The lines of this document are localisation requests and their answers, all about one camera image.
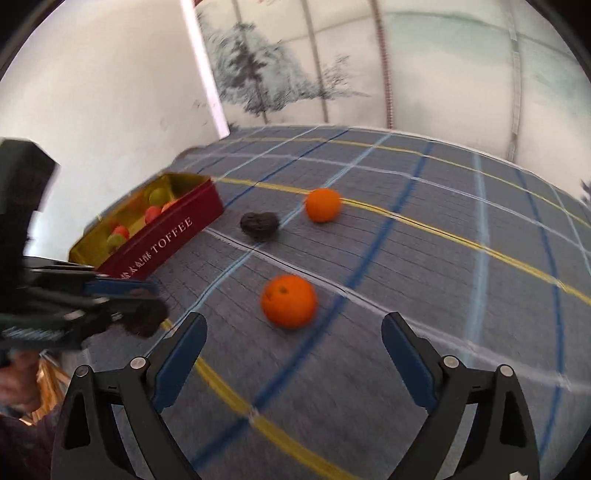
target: blue gripper pad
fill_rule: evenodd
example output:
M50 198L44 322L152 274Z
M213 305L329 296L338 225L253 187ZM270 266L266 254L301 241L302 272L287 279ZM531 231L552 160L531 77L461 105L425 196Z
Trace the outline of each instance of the blue gripper pad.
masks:
M90 296L127 295L130 291L139 288L142 290L148 290L152 295L158 295L158 289L152 282L104 277L86 283L84 293Z
M176 344L176 347L170 352L156 375L152 405L158 413L162 413L166 407L174 404L203 349L203 345L205 345L207 322L200 314L197 314L197 317L192 315L194 314L190 314L184 320L184 322L190 322L189 328ZM183 324L181 324L174 336L182 335L182 330ZM163 343L168 340L173 340L173 338L167 338Z
M384 317L382 341L415 404L431 413L437 407L435 392L443 378L437 351L417 337L398 313Z

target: dark clothing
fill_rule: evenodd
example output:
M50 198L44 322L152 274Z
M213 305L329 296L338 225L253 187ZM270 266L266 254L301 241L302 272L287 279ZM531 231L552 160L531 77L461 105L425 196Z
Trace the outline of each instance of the dark clothing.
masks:
M51 451L59 414L56 407L35 426L0 416L2 480L50 480Z

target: painted mural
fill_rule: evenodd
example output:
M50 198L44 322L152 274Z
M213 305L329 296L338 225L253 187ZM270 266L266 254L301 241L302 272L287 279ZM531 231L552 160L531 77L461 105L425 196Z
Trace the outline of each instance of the painted mural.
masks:
M204 0L196 11L230 123L391 126L586 197L591 85L525 0Z
M207 15L198 15L222 102L242 105L255 116L283 110L303 99L364 96L348 84L349 56L324 65L321 81L304 72L292 49L269 42L254 23L236 23L222 31Z

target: red tin box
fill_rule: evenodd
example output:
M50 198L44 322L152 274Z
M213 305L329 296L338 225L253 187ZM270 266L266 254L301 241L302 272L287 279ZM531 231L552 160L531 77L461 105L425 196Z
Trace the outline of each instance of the red tin box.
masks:
M148 198L157 188L164 188L169 199L177 201L146 225ZM70 250L69 261L91 265L111 277L144 280L222 213L209 177L165 173L99 215ZM109 254L107 238L118 225L128 228L130 239Z

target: person's hand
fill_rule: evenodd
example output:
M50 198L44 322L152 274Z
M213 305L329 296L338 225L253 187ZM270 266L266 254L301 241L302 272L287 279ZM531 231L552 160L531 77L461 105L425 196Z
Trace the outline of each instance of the person's hand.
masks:
M41 406L37 386L39 352L23 350L11 354L11 364L0 368L0 404L25 413Z

